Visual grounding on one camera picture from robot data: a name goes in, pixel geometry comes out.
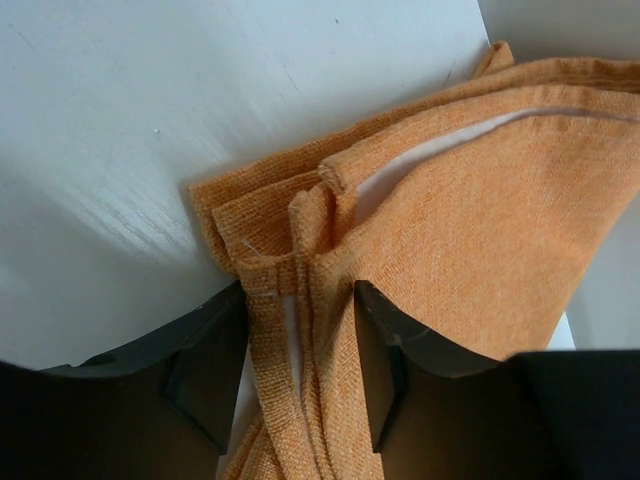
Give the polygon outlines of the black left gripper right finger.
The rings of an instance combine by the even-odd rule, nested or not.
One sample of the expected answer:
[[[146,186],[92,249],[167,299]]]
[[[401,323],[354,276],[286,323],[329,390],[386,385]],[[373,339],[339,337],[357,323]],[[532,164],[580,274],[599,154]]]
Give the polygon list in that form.
[[[354,286],[375,453],[388,479],[635,479],[639,354],[533,351],[496,361]]]

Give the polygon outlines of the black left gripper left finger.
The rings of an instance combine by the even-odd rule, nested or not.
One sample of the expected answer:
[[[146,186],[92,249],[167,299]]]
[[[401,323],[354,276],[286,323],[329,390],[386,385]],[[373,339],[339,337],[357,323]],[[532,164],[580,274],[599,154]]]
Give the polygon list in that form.
[[[1,366],[5,479],[212,479],[248,343],[242,288],[78,366]]]

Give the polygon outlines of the orange cloth placemat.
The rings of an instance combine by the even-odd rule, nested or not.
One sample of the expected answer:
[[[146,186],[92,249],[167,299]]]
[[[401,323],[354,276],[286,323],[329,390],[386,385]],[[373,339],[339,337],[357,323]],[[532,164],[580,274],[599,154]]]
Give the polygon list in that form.
[[[545,348],[639,190],[639,65],[516,64],[192,185],[246,293],[260,410],[227,479],[379,479],[352,288],[501,360]]]

